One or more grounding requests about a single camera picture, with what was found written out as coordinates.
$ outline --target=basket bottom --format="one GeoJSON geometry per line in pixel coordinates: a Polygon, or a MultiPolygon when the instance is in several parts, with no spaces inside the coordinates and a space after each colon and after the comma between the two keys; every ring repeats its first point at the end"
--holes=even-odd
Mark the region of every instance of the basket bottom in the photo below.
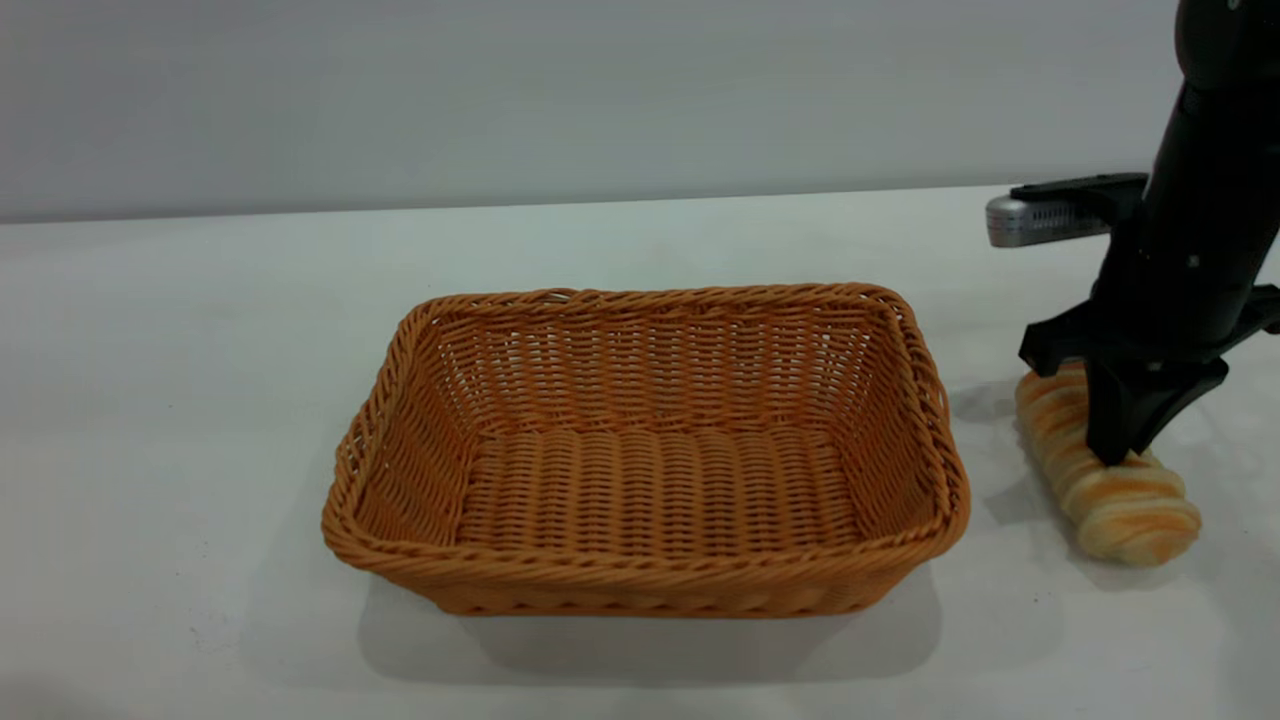
{"type": "Polygon", "coordinates": [[[864,537],[850,486],[810,428],[517,433],[481,443],[457,542],[664,559],[849,546],[864,537]]]}

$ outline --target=rectangular basket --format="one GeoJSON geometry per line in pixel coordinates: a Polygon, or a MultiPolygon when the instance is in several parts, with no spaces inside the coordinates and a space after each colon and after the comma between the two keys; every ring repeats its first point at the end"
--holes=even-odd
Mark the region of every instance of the rectangular basket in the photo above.
{"type": "Polygon", "coordinates": [[[410,313],[323,529],[447,612],[773,618],[867,607],[968,515],[893,292],[559,290],[410,313]]]}

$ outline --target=bread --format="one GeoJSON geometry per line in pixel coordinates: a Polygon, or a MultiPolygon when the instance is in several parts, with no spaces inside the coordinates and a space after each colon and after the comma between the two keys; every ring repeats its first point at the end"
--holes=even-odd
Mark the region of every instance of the bread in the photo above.
{"type": "Polygon", "coordinates": [[[1085,443],[1089,393],[1083,365],[1018,384],[1018,418],[1076,542],[1093,557],[1164,565],[1199,537],[1201,515],[1176,473],[1148,450],[1103,465],[1085,443]]]}

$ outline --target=white wall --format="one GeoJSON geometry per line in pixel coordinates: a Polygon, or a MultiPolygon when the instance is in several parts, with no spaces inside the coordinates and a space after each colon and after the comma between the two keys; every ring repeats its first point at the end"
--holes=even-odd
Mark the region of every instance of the white wall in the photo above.
{"type": "Polygon", "coordinates": [[[0,0],[0,218],[1146,169],[1172,0],[0,0]]]}

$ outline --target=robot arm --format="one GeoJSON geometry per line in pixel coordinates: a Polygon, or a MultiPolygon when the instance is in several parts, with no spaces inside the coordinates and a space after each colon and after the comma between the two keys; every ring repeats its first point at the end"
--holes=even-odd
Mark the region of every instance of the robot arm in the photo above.
{"type": "Polygon", "coordinates": [[[1111,245],[1089,300],[1027,328],[1041,375],[1084,359],[1089,447],[1143,451],[1226,378],[1221,355],[1280,332],[1280,290],[1253,282],[1280,231],[1280,0],[1181,0],[1185,82],[1149,178],[1015,188],[988,205],[992,245],[1096,234],[1111,245]]]}

